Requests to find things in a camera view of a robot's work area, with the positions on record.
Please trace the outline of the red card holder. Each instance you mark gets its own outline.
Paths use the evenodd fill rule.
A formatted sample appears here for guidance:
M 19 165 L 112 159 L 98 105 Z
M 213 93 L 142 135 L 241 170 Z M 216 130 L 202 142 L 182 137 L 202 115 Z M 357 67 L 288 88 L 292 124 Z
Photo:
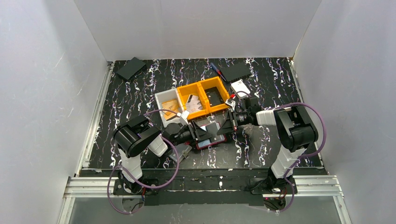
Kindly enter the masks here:
M 227 140 L 224 134 L 217 135 L 217 132 L 220 129 L 219 122 L 202 125 L 200 128 L 209 133 L 210 138 L 197 142 L 196 149 L 198 150 L 203 150 L 205 148 L 224 143 Z

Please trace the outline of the grey card holder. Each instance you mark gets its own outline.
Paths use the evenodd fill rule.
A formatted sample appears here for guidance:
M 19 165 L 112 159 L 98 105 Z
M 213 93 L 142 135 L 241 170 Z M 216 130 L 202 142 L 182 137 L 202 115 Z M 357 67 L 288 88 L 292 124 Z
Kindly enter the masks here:
M 176 146 L 177 153 L 172 152 L 169 155 L 169 158 L 175 162 L 177 162 L 177 160 L 179 160 L 179 162 L 181 162 L 183 159 L 186 159 L 188 157 L 188 154 L 191 150 L 192 150 L 192 147 L 190 145 L 179 144 Z

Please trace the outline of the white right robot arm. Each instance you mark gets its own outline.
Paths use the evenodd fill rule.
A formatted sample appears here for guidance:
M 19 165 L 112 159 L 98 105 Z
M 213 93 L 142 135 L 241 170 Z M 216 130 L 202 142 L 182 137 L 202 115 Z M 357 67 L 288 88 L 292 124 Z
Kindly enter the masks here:
M 274 109 L 263 109 L 257 97 L 244 99 L 245 110 L 229 110 L 218 135 L 232 133 L 240 126 L 275 126 L 281 148 L 268 174 L 270 180 L 287 179 L 301 155 L 318 140 L 318 131 L 304 103 L 291 103 Z

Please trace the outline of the gold card from red holder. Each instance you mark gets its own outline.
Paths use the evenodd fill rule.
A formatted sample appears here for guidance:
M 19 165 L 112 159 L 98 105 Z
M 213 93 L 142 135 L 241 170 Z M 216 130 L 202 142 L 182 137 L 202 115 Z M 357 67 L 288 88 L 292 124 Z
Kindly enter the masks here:
M 163 112 L 164 113 L 163 116 L 164 116 L 166 121 L 169 121 L 169 120 L 177 118 L 178 117 L 177 114 L 180 113 L 180 108 L 177 108 L 177 109 L 175 109 L 173 111 L 174 112 L 169 112 L 169 111 Z

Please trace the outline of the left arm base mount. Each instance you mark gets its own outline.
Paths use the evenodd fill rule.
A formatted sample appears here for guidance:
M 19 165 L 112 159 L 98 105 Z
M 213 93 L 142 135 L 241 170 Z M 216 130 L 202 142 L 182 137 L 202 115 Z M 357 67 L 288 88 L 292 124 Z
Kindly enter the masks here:
M 114 187 L 112 188 L 113 194 L 117 196 L 127 196 L 127 195 L 157 195 L 157 189 L 144 188 L 137 183 L 129 184 L 123 180 L 117 179 L 114 182 Z

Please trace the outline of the black card from red holder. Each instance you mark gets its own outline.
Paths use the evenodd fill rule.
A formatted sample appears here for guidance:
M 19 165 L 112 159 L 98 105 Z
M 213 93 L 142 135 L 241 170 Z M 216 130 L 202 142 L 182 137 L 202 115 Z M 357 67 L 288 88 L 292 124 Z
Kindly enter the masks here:
M 204 126 L 201 126 L 200 128 L 204 129 L 205 131 L 207 131 L 208 133 L 210 133 L 212 135 L 212 138 L 214 139 L 218 139 L 219 135 L 217 134 L 218 130 L 219 130 L 219 124 L 218 123 L 210 123 Z

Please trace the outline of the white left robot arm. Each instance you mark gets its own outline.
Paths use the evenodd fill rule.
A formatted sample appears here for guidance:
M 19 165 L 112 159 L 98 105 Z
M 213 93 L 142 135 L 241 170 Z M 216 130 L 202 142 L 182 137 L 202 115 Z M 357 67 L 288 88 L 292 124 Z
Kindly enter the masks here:
M 199 127 L 195 121 L 169 123 L 163 131 L 153 126 L 144 115 L 139 115 L 118 126 L 113 139 L 121 155 L 121 177 L 124 182 L 134 184 L 142 178 L 140 154 L 149 149 L 161 157 L 168 150 L 168 140 L 174 146 L 182 143 L 192 143 L 208 140 L 213 134 Z

